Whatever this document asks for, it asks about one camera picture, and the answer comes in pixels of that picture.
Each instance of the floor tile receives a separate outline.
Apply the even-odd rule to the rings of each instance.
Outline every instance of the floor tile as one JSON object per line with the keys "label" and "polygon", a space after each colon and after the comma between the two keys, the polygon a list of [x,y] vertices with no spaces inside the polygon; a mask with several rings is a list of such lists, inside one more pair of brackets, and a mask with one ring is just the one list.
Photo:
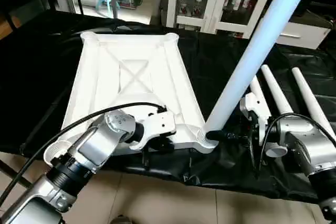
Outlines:
{"label": "floor tile", "polygon": [[308,204],[217,190],[218,224],[315,224]]}
{"label": "floor tile", "polygon": [[136,224],[216,224],[215,190],[123,174],[111,218]]}
{"label": "floor tile", "polygon": [[100,171],[78,195],[72,209],[64,214],[67,224],[107,224],[116,197],[120,173]]}
{"label": "floor tile", "polygon": [[[27,160],[22,156],[3,152],[0,152],[0,159],[15,171],[19,171]],[[49,169],[50,167],[44,161],[34,161],[28,170],[24,173],[24,177],[32,183]]]}
{"label": "floor tile", "polygon": [[323,214],[318,205],[309,204],[309,206],[314,214],[316,224],[328,224],[329,223],[329,221],[326,221],[324,219]]}
{"label": "floor tile", "polygon": [[[0,194],[4,191],[4,189],[8,186],[8,184],[11,182],[11,179],[0,172]],[[7,199],[3,203],[3,205],[0,207],[1,211],[7,210],[25,191],[25,188],[19,184],[17,184],[13,190],[8,195]]]}

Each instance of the screw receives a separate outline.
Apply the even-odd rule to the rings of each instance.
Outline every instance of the screw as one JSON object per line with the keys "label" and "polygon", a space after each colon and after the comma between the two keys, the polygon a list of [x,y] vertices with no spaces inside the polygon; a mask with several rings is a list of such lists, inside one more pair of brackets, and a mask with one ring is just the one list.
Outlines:
{"label": "screw", "polygon": [[59,202],[57,202],[57,206],[58,206],[59,208],[62,208],[62,207],[64,206],[64,204],[63,204],[62,201],[59,201]]}

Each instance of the black cable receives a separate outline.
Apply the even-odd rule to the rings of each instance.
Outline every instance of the black cable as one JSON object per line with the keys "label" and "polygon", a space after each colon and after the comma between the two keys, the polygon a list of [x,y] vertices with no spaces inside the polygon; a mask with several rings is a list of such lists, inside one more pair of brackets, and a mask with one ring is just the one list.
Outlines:
{"label": "black cable", "polygon": [[332,144],[334,145],[334,147],[336,148],[336,141],[335,139],[325,130],[325,128],[319,124],[318,122],[316,122],[315,120],[305,116],[305,115],[301,115],[301,114],[297,114],[297,113],[285,113],[285,114],[282,114],[280,116],[278,116],[277,118],[274,119],[273,122],[271,122],[266,130],[266,134],[265,134],[265,137],[264,137],[264,142],[263,142],[263,146],[261,148],[261,153],[260,153],[260,162],[259,162],[259,167],[258,167],[258,174],[260,173],[260,170],[261,170],[261,163],[263,161],[263,155],[264,155],[264,151],[265,151],[265,146],[266,146],[266,142],[267,142],[267,138],[268,138],[268,135],[269,133],[271,132],[273,126],[282,118],[285,118],[287,116],[297,116],[299,118],[302,118],[306,121],[308,121],[309,123],[315,125],[331,142]]}
{"label": "black cable", "polygon": [[16,183],[19,181],[19,179],[22,177],[23,173],[25,173],[25,171],[29,168],[29,166],[33,163],[33,161],[36,159],[36,157],[38,156],[38,154],[43,151],[48,145],[50,145],[52,142],[54,142],[57,138],[59,138],[60,136],[62,136],[64,133],[68,132],[69,130],[71,130],[72,128],[76,127],[77,125],[96,117],[97,115],[101,115],[110,111],[114,111],[114,110],[119,110],[119,109],[123,109],[123,108],[127,108],[127,107],[131,107],[131,106],[138,106],[138,105],[147,105],[147,106],[153,106],[153,107],[157,107],[159,109],[159,111],[164,111],[165,108],[162,107],[161,105],[157,105],[155,103],[150,103],[150,102],[133,102],[133,103],[127,103],[127,104],[123,104],[123,105],[118,105],[118,106],[113,106],[113,107],[109,107],[97,112],[94,112],[92,114],[89,114],[77,121],[75,121],[74,123],[71,123],[70,125],[68,125],[67,127],[65,127],[63,130],[61,130],[59,133],[57,133],[55,136],[53,136],[51,139],[49,139],[40,149],[37,150],[37,152],[35,152],[33,154],[33,156],[31,156],[30,159],[27,160],[27,162],[24,164],[24,166],[20,169],[20,171],[17,173],[17,175],[13,178],[13,180],[9,183],[9,185],[7,186],[7,188],[4,190],[4,192],[1,194],[0,196],[0,207],[2,206],[2,204],[4,203],[4,201],[6,200],[7,196],[9,195],[9,193],[12,191],[12,189],[14,188],[14,186],[16,185]]}

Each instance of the cable connector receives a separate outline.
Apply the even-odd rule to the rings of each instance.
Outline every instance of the cable connector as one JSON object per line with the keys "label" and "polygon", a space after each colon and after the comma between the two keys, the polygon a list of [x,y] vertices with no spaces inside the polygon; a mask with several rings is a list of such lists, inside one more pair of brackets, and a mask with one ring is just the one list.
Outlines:
{"label": "cable connector", "polygon": [[167,112],[167,107],[166,106],[162,106],[162,107],[158,108],[158,113],[162,113],[162,112]]}

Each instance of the black plastic sheet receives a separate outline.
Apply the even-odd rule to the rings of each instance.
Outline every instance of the black plastic sheet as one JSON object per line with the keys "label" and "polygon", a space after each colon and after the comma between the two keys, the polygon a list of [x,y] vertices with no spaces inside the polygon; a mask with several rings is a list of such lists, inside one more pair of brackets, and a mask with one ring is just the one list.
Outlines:
{"label": "black plastic sheet", "polygon": [[[243,54],[248,41],[178,29],[147,26],[61,12],[46,12],[0,41],[0,151],[31,156],[56,134],[63,121],[82,50],[81,31],[114,34],[177,33],[179,49],[196,98],[206,119]],[[276,45],[266,62],[293,110],[309,115],[290,72],[299,67],[336,126],[335,60],[321,50]],[[268,87],[258,74],[273,115],[278,115]],[[236,109],[227,123],[234,124]],[[154,176],[186,185],[211,187],[306,202],[317,202],[301,173],[285,170],[286,160],[268,160],[259,179],[253,175],[248,150],[222,139],[210,154],[196,150],[112,157],[105,169]]]}

